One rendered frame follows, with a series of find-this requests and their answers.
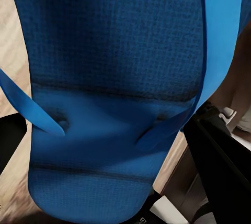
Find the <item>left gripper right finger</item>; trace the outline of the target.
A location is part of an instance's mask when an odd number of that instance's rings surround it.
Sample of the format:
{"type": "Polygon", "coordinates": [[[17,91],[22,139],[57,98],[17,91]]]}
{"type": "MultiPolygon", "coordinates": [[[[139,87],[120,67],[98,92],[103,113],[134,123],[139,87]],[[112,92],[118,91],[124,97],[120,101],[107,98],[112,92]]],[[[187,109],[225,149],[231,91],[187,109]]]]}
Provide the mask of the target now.
{"type": "Polygon", "coordinates": [[[251,224],[251,151],[201,115],[182,131],[218,224],[251,224]]]}

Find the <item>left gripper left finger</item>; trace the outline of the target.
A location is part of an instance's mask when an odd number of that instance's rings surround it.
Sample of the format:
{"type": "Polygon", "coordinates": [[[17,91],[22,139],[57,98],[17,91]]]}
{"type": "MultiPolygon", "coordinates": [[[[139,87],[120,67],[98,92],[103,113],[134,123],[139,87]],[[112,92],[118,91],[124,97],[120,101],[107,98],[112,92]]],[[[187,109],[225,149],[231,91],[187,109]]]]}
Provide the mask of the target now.
{"type": "Polygon", "coordinates": [[[0,118],[0,175],[26,133],[26,119],[20,113],[0,118]]]}

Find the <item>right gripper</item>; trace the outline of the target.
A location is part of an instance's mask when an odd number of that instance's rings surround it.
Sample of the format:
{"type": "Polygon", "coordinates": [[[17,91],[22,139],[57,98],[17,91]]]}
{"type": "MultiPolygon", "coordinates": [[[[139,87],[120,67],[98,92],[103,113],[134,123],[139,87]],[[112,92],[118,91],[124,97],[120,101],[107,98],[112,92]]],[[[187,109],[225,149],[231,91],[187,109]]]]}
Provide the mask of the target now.
{"type": "Polygon", "coordinates": [[[231,136],[230,131],[219,117],[220,113],[220,110],[216,106],[213,106],[209,100],[206,100],[196,111],[196,115],[201,115],[202,117],[210,120],[231,136]]]}

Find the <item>sandal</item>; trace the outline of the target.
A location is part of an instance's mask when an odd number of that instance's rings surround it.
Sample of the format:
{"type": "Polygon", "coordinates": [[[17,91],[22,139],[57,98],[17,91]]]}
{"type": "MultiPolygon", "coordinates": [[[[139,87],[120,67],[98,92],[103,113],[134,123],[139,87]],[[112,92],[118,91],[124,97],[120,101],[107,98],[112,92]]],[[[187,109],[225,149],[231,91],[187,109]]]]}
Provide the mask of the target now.
{"type": "Polygon", "coordinates": [[[28,191],[44,213],[120,224],[142,208],[180,130],[225,79],[251,0],[14,0],[31,98],[28,191]]]}

